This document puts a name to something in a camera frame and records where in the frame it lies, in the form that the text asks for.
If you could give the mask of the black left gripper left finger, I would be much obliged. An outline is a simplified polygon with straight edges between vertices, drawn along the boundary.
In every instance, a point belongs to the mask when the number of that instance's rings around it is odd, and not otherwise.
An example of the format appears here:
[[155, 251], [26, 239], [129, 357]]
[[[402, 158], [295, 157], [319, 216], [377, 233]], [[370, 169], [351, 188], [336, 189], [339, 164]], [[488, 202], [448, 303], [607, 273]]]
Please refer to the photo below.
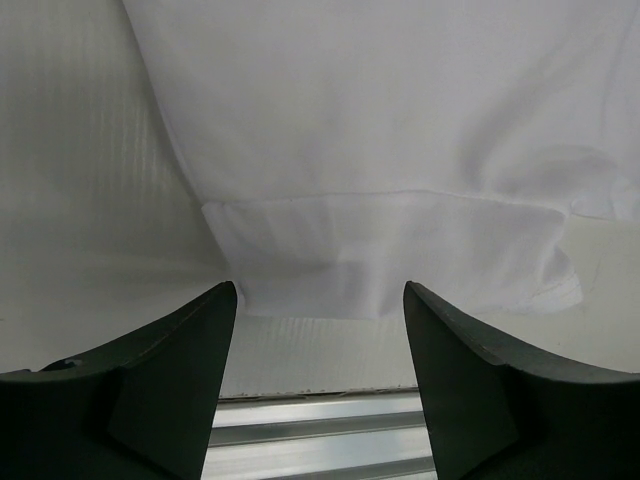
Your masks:
[[236, 317], [221, 283], [38, 371], [1, 377], [5, 479], [198, 479]]

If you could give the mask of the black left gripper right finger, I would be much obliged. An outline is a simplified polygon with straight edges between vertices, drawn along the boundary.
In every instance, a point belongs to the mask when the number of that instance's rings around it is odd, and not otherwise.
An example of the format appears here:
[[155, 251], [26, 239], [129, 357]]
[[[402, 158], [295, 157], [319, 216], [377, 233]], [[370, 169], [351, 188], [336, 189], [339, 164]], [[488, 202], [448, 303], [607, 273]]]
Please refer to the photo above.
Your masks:
[[635, 479], [639, 377], [571, 360], [420, 284], [405, 325], [441, 479]]

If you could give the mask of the white t shirt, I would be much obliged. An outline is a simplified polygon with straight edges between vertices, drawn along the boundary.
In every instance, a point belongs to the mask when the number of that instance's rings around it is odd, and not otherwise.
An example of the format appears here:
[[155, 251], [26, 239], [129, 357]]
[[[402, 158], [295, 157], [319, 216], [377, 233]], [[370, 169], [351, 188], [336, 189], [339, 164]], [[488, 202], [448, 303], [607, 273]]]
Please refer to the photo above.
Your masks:
[[582, 300], [571, 216], [639, 217], [635, 1], [129, 1], [245, 311]]

